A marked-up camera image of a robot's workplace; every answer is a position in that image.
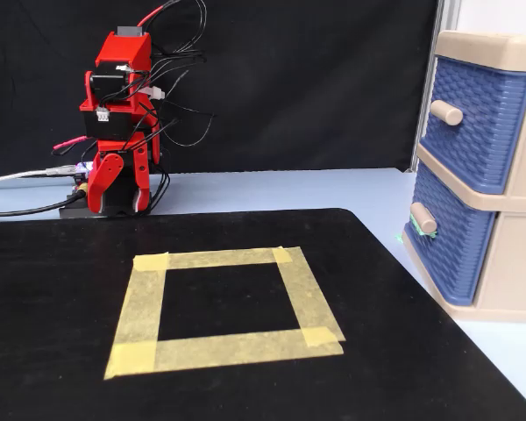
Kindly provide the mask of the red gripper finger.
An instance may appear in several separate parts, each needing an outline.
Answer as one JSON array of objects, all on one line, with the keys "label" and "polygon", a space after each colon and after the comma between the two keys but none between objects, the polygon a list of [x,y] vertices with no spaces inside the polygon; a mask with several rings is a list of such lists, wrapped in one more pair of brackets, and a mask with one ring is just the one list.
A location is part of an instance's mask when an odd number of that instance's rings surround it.
[{"label": "red gripper finger", "polygon": [[96,154],[88,180],[88,207],[94,213],[102,209],[102,197],[106,189],[116,180],[124,167],[124,160],[118,153],[107,153],[104,157]]},{"label": "red gripper finger", "polygon": [[133,169],[137,191],[133,199],[135,213],[145,211],[150,203],[149,155],[147,148],[141,146],[132,151]]}]

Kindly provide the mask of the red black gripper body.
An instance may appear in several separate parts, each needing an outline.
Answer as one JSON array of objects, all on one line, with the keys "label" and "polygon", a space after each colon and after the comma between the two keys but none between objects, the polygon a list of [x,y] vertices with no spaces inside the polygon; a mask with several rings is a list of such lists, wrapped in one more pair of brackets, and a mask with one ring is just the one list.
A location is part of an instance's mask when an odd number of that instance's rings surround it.
[{"label": "red black gripper body", "polygon": [[86,136],[98,153],[119,153],[149,143],[149,99],[131,98],[101,105],[88,98],[80,105]]}]

